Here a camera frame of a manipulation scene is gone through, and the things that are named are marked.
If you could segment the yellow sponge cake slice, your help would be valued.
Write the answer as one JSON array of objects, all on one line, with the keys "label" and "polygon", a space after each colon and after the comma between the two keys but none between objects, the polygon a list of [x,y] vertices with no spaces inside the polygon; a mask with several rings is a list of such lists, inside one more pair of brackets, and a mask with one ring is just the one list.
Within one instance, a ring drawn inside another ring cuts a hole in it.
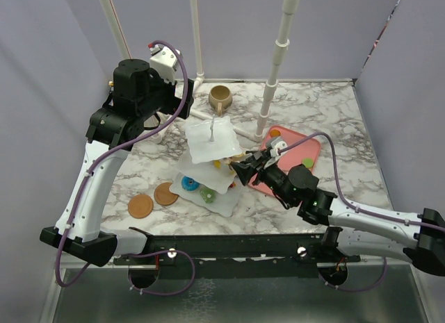
[{"label": "yellow sponge cake slice", "polygon": [[213,162],[213,165],[217,168],[217,169],[222,169],[224,167],[224,163],[220,160],[215,160]]}]

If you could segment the white tiered serving stand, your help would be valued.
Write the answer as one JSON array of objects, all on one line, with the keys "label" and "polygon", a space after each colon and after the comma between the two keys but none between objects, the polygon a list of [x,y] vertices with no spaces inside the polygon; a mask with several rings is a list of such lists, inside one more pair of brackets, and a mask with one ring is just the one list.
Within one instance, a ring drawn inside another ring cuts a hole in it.
[{"label": "white tiered serving stand", "polygon": [[[200,123],[184,125],[187,147],[176,165],[177,174],[173,178],[170,191],[181,198],[201,206],[212,213],[230,217],[236,207],[243,185],[236,172],[224,165],[217,169],[213,162],[242,153],[234,125],[230,117],[217,117]],[[181,187],[184,176],[191,177],[200,187],[194,192],[187,192]],[[231,190],[229,185],[237,186]],[[212,204],[204,203],[200,189],[208,187],[216,191],[216,199]]]}]

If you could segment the green round pastry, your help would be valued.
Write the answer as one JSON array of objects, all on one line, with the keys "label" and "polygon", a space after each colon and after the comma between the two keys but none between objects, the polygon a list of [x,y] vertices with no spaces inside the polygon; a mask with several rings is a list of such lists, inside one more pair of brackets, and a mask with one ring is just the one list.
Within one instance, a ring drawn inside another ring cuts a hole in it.
[{"label": "green round pastry", "polygon": [[308,169],[314,166],[314,160],[312,158],[303,158],[301,163]]}]

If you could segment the pink serving tray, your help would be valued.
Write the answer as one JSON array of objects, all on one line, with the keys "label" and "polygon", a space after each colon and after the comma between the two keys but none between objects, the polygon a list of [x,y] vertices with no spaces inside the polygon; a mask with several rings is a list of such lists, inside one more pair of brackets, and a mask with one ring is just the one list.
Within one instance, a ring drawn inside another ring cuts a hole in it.
[{"label": "pink serving tray", "polygon": [[[270,136],[270,131],[273,129],[280,131],[281,137],[287,143],[288,146],[306,137],[306,135],[302,133],[293,131],[283,126],[274,125],[269,128],[258,150],[266,148],[266,142],[272,138]],[[292,150],[286,152],[279,159],[277,165],[283,172],[288,173],[293,166],[302,164],[301,161],[303,158],[312,158],[314,160],[314,166],[309,169],[312,172],[315,168],[315,164],[318,160],[320,151],[321,151],[321,143],[317,139],[312,138],[306,141],[305,143],[297,147],[294,147],[292,148]]]}]

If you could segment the blue frosted donut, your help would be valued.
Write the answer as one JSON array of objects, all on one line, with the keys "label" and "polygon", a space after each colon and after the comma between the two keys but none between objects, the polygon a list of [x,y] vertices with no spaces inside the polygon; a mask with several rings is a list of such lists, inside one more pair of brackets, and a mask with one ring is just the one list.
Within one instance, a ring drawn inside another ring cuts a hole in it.
[{"label": "blue frosted donut", "polygon": [[181,187],[187,192],[194,192],[200,187],[200,183],[191,177],[184,176],[181,180]]}]

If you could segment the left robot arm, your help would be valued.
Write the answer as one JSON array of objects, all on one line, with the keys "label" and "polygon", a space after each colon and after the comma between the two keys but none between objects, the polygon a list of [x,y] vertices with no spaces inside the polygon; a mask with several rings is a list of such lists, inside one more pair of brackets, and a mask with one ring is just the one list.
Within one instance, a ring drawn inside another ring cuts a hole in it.
[{"label": "left robot arm", "polygon": [[112,92],[90,117],[83,163],[70,200],[57,223],[41,231],[41,242],[99,267],[125,254],[140,264],[152,259],[154,248],[147,235],[133,229],[102,230],[102,213],[145,121],[157,112],[182,119],[189,116],[193,81],[186,81],[183,99],[176,97],[175,87],[152,62],[119,62],[113,72]]}]

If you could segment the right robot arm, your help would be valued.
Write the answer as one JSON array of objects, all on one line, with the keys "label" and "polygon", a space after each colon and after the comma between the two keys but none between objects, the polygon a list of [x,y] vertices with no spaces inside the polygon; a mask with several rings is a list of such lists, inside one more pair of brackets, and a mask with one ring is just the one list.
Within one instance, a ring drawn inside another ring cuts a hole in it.
[{"label": "right robot arm", "polygon": [[319,245],[328,261],[360,254],[395,258],[434,276],[444,275],[444,218],[438,211],[405,213],[375,208],[318,187],[319,179],[304,165],[281,170],[268,150],[256,151],[232,162],[241,183],[265,184],[285,209],[327,227]]}]

